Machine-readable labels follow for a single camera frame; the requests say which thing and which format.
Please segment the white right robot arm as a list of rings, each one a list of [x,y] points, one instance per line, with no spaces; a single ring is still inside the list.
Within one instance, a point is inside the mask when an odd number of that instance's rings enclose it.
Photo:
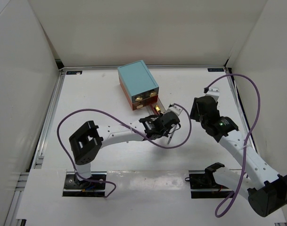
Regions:
[[[244,145],[245,139],[236,123],[229,117],[220,116],[215,98],[194,98],[190,117],[201,123],[206,133],[245,168],[249,178],[243,179],[239,193],[259,216],[266,217],[287,205],[287,175],[280,175],[253,148]]]

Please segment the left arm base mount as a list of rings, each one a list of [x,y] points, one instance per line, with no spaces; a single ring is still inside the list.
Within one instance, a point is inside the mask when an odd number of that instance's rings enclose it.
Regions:
[[[92,172],[90,179],[98,180],[98,183],[80,181],[74,172],[67,172],[64,186],[63,197],[103,197],[105,196],[106,184],[101,183],[107,178],[106,172]]]

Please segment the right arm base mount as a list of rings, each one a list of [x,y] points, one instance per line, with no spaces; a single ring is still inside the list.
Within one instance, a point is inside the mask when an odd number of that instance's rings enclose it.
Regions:
[[[192,199],[224,199],[230,194],[233,197],[233,192],[227,187],[208,182],[205,173],[189,174],[185,181],[190,184]]]

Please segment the houndstooth pattern eyeliner pencil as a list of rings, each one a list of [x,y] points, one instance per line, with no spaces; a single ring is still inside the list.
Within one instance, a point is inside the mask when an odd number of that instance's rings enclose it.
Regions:
[[[175,125],[174,128],[172,129],[172,131],[170,132],[169,137],[168,137],[168,140],[167,140],[167,143],[166,143],[167,145],[170,144],[170,142],[171,142],[171,140],[172,140],[172,137],[173,137],[175,131],[177,130],[177,128],[178,128],[178,125]]]

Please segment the gold black lipstick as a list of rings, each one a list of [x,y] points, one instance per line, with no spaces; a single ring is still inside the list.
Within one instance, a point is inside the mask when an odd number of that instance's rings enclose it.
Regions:
[[[160,115],[162,112],[161,112],[161,109],[160,109],[160,107],[158,106],[158,105],[155,105],[154,106],[154,110],[155,110],[155,112],[158,114],[158,115]]]

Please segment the teal and orange drawer box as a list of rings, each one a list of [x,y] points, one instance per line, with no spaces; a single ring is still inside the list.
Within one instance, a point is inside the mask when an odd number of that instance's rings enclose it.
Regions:
[[[117,68],[120,86],[132,110],[155,103],[158,95],[147,97],[147,91],[159,88],[155,78],[143,60]]]

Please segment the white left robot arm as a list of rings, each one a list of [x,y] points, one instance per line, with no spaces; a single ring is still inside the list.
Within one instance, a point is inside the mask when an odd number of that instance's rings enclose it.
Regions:
[[[76,171],[75,182],[81,188],[91,185],[90,163],[100,149],[123,142],[156,140],[168,137],[171,129],[180,123],[179,113],[166,111],[163,115],[150,115],[126,127],[99,127],[94,121],[85,122],[70,138]]]

